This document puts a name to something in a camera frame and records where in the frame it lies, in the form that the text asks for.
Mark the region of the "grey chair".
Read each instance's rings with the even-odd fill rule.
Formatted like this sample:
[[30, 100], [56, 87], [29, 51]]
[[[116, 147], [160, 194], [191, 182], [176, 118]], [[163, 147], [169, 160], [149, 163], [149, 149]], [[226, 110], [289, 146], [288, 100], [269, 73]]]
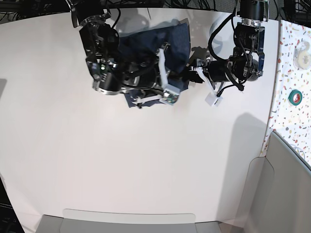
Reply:
[[251, 162], [240, 203], [245, 233], [311, 231], [311, 166], [278, 133]]
[[37, 233], [219, 233], [219, 223], [196, 223], [194, 214], [121, 214], [64, 209], [43, 215]]

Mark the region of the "dark blue t-shirt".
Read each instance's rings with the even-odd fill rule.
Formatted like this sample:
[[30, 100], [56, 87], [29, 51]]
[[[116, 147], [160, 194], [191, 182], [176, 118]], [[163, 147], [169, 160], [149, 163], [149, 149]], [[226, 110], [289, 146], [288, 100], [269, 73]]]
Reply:
[[122, 37], [118, 48], [119, 58], [116, 68], [119, 80], [123, 83], [125, 76], [131, 74], [135, 66], [146, 65], [155, 60], [156, 50], [165, 42], [170, 44], [165, 65], [171, 70], [170, 78], [180, 82], [182, 88], [181, 72], [186, 67], [190, 56], [190, 32], [186, 23]]

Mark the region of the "grey chair bottom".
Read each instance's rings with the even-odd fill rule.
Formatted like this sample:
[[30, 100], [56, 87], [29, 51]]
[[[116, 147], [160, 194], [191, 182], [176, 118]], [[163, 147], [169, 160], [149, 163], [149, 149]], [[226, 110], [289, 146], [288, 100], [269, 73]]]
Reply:
[[194, 214], [121, 214], [64, 209], [43, 215], [37, 233], [219, 233], [219, 223], [196, 223]]

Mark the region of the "green tape roll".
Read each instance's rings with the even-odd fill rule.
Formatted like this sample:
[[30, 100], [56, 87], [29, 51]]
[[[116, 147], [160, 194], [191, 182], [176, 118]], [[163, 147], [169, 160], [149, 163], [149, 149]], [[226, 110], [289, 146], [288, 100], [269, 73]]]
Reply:
[[303, 96], [299, 90], [292, 90], [289, 94], [288, 100], [290, 104], [298, 106], [302, 102]]

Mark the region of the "clear tape roll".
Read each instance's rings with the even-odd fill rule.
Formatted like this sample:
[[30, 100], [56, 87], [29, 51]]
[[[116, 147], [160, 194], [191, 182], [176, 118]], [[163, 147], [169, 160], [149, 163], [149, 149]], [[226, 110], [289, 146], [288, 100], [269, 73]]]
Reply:
[[311, 67], [311, 45], [307, 41], [302, 41], [294, 50], [294, 67], [307, 70]]

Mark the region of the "grey chair right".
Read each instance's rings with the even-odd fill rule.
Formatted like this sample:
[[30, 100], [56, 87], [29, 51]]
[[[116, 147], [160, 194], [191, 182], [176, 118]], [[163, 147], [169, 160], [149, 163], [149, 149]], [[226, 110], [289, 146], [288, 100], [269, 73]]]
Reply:
[[251, 162], [240, 203], [245, 233], [311, 231], [311, 166], [278, 133]]

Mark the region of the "terrazzo patterned side surface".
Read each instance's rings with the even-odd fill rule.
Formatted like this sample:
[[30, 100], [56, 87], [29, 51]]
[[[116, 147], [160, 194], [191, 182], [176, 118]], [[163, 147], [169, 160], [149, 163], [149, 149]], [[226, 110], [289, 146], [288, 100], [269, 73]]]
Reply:
[[[276, 63], [276, 79], [268, 125], [261, 149], [264, 156], [269, 137], [276, 131], [307, 162], [311, 162], [311, 68], [294, 67], [294, 50], [302, 41], [311, 43], [311, 30], [306, 26], [282, 20]], [[298, 106], [290, 104], [292, 90], [299, 90], [303, 99]]]

